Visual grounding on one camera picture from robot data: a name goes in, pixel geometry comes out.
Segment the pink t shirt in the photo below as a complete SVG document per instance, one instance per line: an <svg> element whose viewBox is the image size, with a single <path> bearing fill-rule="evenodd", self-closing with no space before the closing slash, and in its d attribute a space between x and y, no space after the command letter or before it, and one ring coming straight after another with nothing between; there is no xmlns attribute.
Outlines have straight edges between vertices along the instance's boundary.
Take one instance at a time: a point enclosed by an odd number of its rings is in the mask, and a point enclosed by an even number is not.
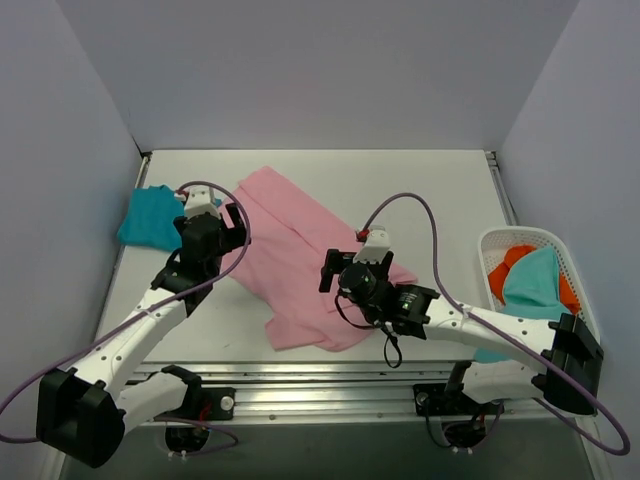
<svg viewBox="0 0 640 480"><path fill-rule="evenodd" d="M248 214L251 244L230 277L272 310L265 325L271 346L340 352L366 339L369 330L339 315L336 290L319 292L326 252L356 251L354 230L269 167L241 180L233 195Z"/></svg>

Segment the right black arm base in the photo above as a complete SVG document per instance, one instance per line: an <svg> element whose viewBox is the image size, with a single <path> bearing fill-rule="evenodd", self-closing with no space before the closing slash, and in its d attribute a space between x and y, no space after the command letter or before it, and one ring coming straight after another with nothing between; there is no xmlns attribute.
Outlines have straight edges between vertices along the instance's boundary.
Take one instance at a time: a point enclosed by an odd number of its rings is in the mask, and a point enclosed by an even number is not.
<svg viewBox="0 0 640 480"><path fill-rule="evenodd" d="M413 386L416 414L425 420L433 444L453 453L471 455L497 426L504 403L480 404L463 393L463 376L470 361L456 362L446 383Z"/></svg>

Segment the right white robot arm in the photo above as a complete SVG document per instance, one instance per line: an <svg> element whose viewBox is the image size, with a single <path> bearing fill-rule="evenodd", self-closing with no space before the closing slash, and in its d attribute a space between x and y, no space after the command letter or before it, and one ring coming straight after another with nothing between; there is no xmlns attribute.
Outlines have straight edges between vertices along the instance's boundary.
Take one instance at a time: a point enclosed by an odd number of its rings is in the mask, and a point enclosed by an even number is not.
<svg viewBox="0 0 640 480"><path fill-rule="evenodd" d="M373 262L361 254L327 251L319 290L361 311L363 328L391 344L401 336L457 342L503 355L501 362L459 362L444 388L455 412L502 399L535 399L574 415L592 415L604 352L585 322L571 314L536 320L456 302L443 290L394 285L392 252Z"/></svg>

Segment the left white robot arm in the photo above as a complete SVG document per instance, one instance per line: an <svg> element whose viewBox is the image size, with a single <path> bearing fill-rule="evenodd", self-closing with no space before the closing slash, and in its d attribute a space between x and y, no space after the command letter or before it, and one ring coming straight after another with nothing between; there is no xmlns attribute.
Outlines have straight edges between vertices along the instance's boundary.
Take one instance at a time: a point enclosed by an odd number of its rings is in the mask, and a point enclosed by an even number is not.
<svg viewBox="0 0 640 480"><path fill-rule="evenodd" d="M85 465L98 468L136 427L165 413L193 422L206 403L199 375L169 365L134 386L134 371L166 335L189 318L226 276L225 255L246 252L250 223L237 202L218 217L209 212L174 221L182 245L151 282L130 316L95 341L67 369L39 382L36 436Z"/></svg>

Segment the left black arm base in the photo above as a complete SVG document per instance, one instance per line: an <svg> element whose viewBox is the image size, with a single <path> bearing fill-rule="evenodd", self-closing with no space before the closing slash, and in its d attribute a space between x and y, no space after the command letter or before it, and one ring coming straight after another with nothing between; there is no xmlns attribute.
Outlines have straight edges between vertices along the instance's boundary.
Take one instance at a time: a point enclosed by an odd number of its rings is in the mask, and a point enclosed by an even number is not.
<svg viewBox="0 0 640 480"><path fill-rule="evenodd" d="M234 408L233 388L203 388L194 395L188 394L181 407L164 414L165 417L188 420L186 425L165 429L166 447L178 454L203 453L214 431L210 424L232 420Z"/></svg>

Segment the folded teal t shirt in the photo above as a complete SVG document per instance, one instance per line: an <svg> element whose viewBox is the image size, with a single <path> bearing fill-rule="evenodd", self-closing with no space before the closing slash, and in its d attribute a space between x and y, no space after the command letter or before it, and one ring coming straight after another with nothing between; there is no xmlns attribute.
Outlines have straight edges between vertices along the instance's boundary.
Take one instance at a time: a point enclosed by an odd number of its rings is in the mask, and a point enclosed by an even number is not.
<svg viewBox="0 0 640 480"><path fill-rule="evenodd" d="M213 184L196 183L192 186ZM173 220L184 215L185 191L167 185L138 188L133 192L125 219L118 230L118 240L128 246L148 247L167 252L181 248Z"/></svg>

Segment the white plastic laundry basket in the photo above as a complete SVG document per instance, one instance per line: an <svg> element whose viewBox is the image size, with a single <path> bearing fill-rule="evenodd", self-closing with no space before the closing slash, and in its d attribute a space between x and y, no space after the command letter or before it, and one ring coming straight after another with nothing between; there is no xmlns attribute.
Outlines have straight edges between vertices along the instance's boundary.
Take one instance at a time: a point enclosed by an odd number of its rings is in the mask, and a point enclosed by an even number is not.
<svg viewBox="0 0 640 480"><path fill-rule="evenodd" d="M596 340L597 322L566 245L533 227L494 228L478 240L490 308L537 320L579 317Z"/></svg>

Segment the aluminium mounting rail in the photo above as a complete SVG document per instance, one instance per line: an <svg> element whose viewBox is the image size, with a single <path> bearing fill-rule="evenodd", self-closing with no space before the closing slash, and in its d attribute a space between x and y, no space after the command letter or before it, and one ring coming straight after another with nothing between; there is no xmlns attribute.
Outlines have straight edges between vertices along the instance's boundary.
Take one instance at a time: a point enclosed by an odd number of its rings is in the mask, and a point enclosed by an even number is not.
<svg viewBox="0 0 640 480"><path fill-rule="evenodd" d="M416 422L413 387L444 382L451 362L182 363L207 387L236 390L234 425Z"/></svg>

